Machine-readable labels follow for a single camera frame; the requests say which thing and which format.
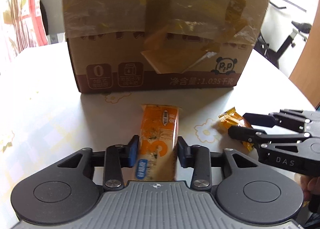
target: white tablecloth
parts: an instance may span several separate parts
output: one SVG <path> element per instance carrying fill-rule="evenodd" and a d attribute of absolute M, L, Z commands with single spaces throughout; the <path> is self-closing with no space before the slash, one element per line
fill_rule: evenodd
<path fill-rule="evenodd" d="M 17 218 L 10 204 L 13 187 L 22 179 L 79 150 L 105 150 L 127 144 L 139 134 L 141 104 L 169 104 L 181 108 L 179 135 L 188 144 L 211 151 L 247 150 L 216 129 L 218 115 L 235 106 L 245 112 L 268 114 L 281 108 L 314 110 L 291 81 L 253 51 L 234 88 L 160 90 L 80 94 L 66 43 L 24 50 L 0 76 L 0 228 Z M 290 133 L 275 127 L 269 133 Z M 256 158 L 256 152 L 250 153 Z M 192 169 L 180 164 L 177 179 L 190 182 Z M 128 179 L 131 170 L 124 170 Z M 213 168 L 213 182 L 221 180 Z M 283 171 L 292 177 L 290 172 Z M 94 176 L 101 183 L 101 168 Z"/>

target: silver screw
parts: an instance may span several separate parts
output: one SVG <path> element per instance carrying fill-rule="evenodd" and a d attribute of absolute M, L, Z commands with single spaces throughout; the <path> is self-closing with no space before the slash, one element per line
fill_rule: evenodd
<path fill-rule="evenodd" d="M 204 179 L 198 179 L 198 180 L 194 181 L 193 184 L 196 187 L 206 187 L 206 186 L 209 186 L 210 183 Z"/>
<path fill-rule="evenodd" d="M 120 187 L 121 186 L 121 182 L 119 180 L 116 180 L 116 179 L 110 179 L 106 182 L 106 186 L 107 187 L 112 187 L 112 188 L 115 188 L 115 187 Z"/>

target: orange snack package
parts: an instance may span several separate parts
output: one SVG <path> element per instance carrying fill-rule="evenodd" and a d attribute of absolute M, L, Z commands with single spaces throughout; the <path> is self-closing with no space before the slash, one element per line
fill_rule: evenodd
<path fill-rule="evenodd" d="M 175 106 L 144 105 L 134 180 L 174 181 L 178 114 Z"/>
<path fill-rule="evenodd" d="M 240 127 L 251 128 L 252 126 L 248 121 L 246 121 L 240 114 L 236 112 L 236 108 L 233 107 L 230 110 L 227 110 L 223 114 L 219 115 L 219 120 L 225 128 L 230 128 L 232 125 L 237 125 Z M 242 142 L 244 147 L 251 151 L 253 150 L 253 143 Z"/>

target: blue label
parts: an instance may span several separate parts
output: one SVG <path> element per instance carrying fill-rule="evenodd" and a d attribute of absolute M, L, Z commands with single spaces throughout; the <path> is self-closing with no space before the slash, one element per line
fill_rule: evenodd
<path fill-rule="evenodd" d="M 144 179 L 147 172 L 147 164 L 148 160 L 139 160 L 137 165 L 137 171 L 136 171 L 136 178 L 137 179 Z"/>

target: ribbed gray surface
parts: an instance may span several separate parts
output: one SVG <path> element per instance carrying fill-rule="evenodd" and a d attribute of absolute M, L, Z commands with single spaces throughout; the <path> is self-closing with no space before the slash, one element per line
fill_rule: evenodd
<path fill-rule="evenodd" d="M 130 182 L 117 192 L 107 192 L 97 206 L 77 221 L 54 229 L 254 229 L 224 214 L 206 192 L 189 189 L 184 182 Z M 297 229 L 293 222 L 268 226 Z M 48 229 L 48 226 L 18 223 L 14 229 Z"/>

